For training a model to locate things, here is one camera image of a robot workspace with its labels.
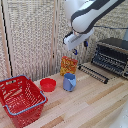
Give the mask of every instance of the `red bowl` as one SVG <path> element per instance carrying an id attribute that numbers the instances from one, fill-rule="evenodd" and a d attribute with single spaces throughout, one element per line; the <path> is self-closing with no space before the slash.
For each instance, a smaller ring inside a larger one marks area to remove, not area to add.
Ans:
<path id="1" fill-rule="evenodd" d="M 56 81 L 50 78 L 45 78 L 40 81 L 40 85 L 44 92 L 52 92 L 55 90 Z"/>

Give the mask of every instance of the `blue cup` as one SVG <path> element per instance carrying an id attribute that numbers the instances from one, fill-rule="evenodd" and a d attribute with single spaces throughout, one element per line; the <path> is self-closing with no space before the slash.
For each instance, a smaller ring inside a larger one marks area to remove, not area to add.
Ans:
<path id="1" fill-rule="evenodd" d="M 76 76 L 72 73 L 66 73 L 63 80 L 63 89 L 73 91 L 76 86 Z"/>

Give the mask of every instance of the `beige woven panel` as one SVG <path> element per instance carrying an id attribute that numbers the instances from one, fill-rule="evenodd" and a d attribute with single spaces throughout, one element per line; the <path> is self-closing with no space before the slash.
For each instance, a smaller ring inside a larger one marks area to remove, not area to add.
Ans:
<path id="1" fill-rule="evenodd" d="M 16 75 L 49 76 L 53 0 L 7 0 Z"/>
<path id="2" fill-rule="evenodd" d="M 2 32 L 0 29 L 0 80 L 7 79 L 9 74 L 7 72 L 6 56 L 4 52 L 4 46 L 2 42 Z"/>
<path id="3" fill-rule="evenodd" d="M 64 13 L 64 1 L 65 0 L 60 0 L 60 12 L 59 12 L 59 26 L 58 26 L 58 36 L 57 36 L 57 54 L 56 54 L 56 64 L 55 64 L 55 73 L 60 71 L 60 66 L 61 66 L 61 58 L 62 56 L 67 56 L 71 57 L 73 59 L 78 60 L 79 63 L 84 62 L 84 57 L 85 57 L 85 48 L 83 46 L 83 43 L 79 46 L 76 47 L 78 50 L 78 55 L 74 55 L 72 52 L 68 52 L 64 49 L 63 47 L 63 38 L 70 32 L 70 29 L 68 27 L 67 19 L 65 18 L 65 13 Z"/>
<path id="4" fill-rule="evenodd" d="M 109 12 L 95 25 L 113 28 L 126 28 L 128 26 L 128 0 L 125 0 L 125 2 Z M 125 32 L 125 29 L 112 30 L 108 28 L 95 28 L 94 34 L 89 39 L 89 47 L 86 53 L 86 62 L 91 61 L 92 55 L 94 54 L 93 51 L 96 46 L 96 41 L 110 37 L 123 39 Z"/>

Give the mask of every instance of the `orange object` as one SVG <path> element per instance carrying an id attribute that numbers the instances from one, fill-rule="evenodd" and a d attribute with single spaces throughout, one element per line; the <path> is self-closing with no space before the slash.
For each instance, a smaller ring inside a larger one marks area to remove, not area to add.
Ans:
<path id="1" fill-rule="evenodd" d="M 65 73 L 75 74 L 78 61 L 71 59 L 67 56 L 63 56 L 61 60 L 60 75 L 64 76 Z"/>

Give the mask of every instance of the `cable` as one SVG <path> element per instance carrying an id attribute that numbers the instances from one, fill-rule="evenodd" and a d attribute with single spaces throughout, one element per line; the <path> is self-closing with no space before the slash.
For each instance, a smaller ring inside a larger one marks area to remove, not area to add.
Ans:
<path id="1" fill-rule="evenodd" d="M 106 26 L 94 26 L 94 27 L 103 27 L 103 28 L 109 28 L 109 29 L 128 29 L 128 28 L 111 28 Z"/>

